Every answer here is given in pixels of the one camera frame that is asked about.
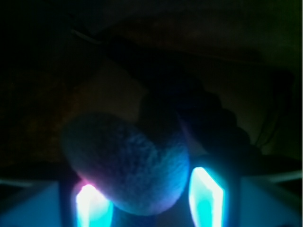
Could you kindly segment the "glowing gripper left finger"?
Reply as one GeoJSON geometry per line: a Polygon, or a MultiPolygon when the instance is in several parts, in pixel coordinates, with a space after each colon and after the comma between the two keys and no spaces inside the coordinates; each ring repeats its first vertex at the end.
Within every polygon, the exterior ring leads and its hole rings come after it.
{"type": "Polygon", "coordinates": [[[108,227],[113,204],[95,187],[78,183],[64,192],[57,181],[1,181],[2,227],[108,227]]]}

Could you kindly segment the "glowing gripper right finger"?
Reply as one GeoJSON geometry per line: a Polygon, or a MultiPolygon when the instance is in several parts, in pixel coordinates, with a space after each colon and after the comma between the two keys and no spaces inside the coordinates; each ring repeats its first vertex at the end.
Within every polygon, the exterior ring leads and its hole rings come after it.
{"type": "Polygon", "coordinates": [[[302,162],[283,156],[200,156],[188,199],[196,227],[300,227],[302,162]]]}

